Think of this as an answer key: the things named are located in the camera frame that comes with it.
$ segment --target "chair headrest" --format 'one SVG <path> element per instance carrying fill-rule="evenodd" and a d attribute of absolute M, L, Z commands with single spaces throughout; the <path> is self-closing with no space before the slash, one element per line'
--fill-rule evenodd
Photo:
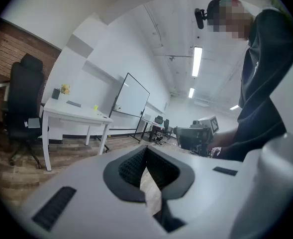
<path fill-rule="evenodd" d="M 26 55 L 24 55 L 24 57 L 21 59 L 20 64 L 25 68 L 39 72 L 41 72 L 43 68 L 42 61 L 28 53 L 26 53 Z"/>

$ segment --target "brick wall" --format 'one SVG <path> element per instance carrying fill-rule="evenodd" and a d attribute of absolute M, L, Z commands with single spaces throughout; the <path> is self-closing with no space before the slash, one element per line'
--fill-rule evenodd
<path fill-rule="evenodd" d="M 43 62 L 44 84 L 38 95 L 38 105 L 41 102 L 45 84 L 51 69 L 57 60 L 60 50 L 33 35 L 7 23 L 0 21 L 0 74 L 10 78 L 11 66 L 19 62 L 29 53 Z M 4 96 L 4 88 L 0 88 L 0 108 Z"/>

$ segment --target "ceiling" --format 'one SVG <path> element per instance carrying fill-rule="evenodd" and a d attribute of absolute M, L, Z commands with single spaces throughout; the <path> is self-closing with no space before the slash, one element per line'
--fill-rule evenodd
<path fill-rule="evenodd" d="M 129 13 L 142 30 L 155 60 L 164 74 L 172 96 L 193 96 L 196 104 L 238 116 L 238 103 L 245 40 L 232 39 L 226 33 L 198 29 L 194 9 L 205 9 L 211 0 L 155 0 Z M 256 16 L 261 10 L 243 1 Z M 198 77 L 192 77 L 194 47 L 202 47 Z"/>

